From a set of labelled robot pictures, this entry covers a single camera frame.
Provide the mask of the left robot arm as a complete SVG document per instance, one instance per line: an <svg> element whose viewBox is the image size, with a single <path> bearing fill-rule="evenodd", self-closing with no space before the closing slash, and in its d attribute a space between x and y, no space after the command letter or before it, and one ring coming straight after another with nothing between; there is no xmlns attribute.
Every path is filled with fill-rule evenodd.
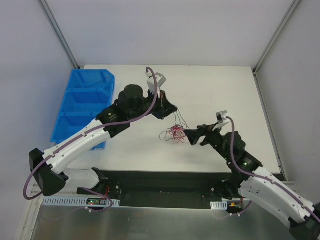
<svg viewBox="0 0 320 240"><path fill-rule="evenodd" d="M149 90L145 97L139 85L130 84L119 93L114 104L105 108L84 129L45 151L33 149L29 153L31 173L26 182L35 179L40 193L46 197L65 187L77 188L79 194L104 196L108 180L98 168L71 169L69 165L88 150L128 129L132 122L147 115L163 120L177 111L165 91Z"/></svg>

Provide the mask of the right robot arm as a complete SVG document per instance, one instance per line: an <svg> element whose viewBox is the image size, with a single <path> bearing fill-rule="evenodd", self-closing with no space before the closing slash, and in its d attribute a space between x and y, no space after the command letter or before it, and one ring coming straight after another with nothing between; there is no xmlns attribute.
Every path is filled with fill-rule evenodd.
<svg viewBox="0 0 320 240"><path fill-rule="evenodd" d="M238 131L221 135L216 125L186 129L191 145L210 145L231 170L231 176L214 185L215 193L224 199L249 199L276 217L296 240L316 240L320 236L320 205L301 197L270 173L246 151Z"/></svg>

